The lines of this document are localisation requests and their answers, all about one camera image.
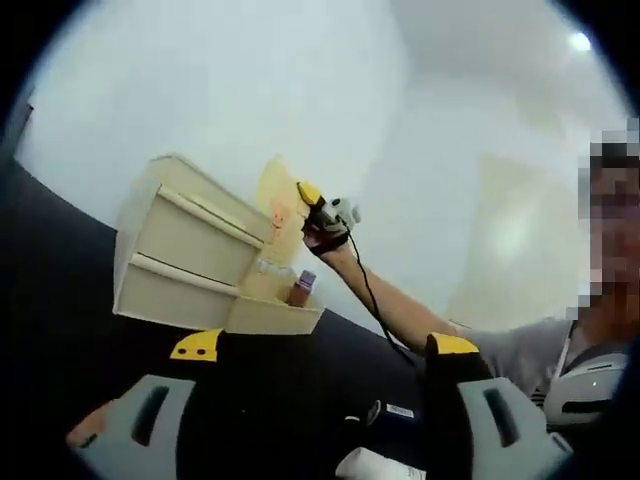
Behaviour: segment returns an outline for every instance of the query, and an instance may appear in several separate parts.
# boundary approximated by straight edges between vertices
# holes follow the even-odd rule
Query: cable
[[[358,247],[356,246],[356,242],[353,239],[353,237],[351,236],[351,230],[349,229],[347,224],[344,222],[344,220],[342,220],[342,219],[340,219],[340,220],[342,221],[342,223],[346,227],[347,235],[349,236],[349,240],[351,240],[351,243],[353,244],[353,249],[356,252],[356,261],[358,262],[358,266],[360,267],[360,270],[362,271],[362,276],[364,277],[364,284],[367,287],[367,291],[369,292],[369,295],[371,296],[371,303],[373,304],[373,316],[374,316],[374,318],[378,321],[378,323],[382,327],[382,331],[384,332],[384,336],[387,337],[387,340],[389,341],[389,344],[391,345],[391,348],[393,348],[396,352],[398,352],[398,354],[407,363],[409,363],[412,367],[415,367],[416,366],[415,362],[411,359],[411,357],[409,357],[409,355],[407,355],[400,348],[400,346],[396,342],[393,341],[393,339],[391,338],[391,334],[389,333],[389,329],[387,328],[385,323],[382,321],[382,316],[380,315],[380,309],[378,308],[378,302],[376,301],[376,297],[373,294],[373,291],[371,290],[371,286],[369,285],[369,278],[367,277],[367,272],[366,272],[364,266],[362,265],[362,262],[360,261],[360,252],[358,251]]]

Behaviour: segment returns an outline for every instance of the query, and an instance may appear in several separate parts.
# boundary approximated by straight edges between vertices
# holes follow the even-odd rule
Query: sticker
[[[395,405],[389,405],[388,403],[387,412],[395,413],[396,415],[402,415],[403,417],[415,418],[411,410],[402,407],[396,407]]]

